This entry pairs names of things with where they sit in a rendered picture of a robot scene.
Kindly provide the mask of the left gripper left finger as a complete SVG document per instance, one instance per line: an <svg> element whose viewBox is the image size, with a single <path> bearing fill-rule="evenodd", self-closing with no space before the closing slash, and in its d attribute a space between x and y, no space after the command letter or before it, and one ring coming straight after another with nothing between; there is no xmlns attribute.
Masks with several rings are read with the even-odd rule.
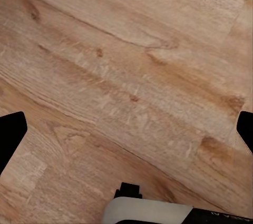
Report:
<svg viewBox="0 0 253 224"><path fill-rule="evenodd" d="M0 175L26 132L27 123L22 111L0 117Z"/></svg>

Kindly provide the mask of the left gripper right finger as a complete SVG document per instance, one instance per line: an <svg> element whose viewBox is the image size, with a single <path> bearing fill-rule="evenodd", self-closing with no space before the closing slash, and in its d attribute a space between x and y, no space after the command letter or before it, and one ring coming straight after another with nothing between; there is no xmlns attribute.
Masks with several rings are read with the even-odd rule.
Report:
<svg viewBox="0 0 253 224"><path fill-rule="evenodd" d="M253 153L253 113L241 111L236 127L241 138Z"/></svg>

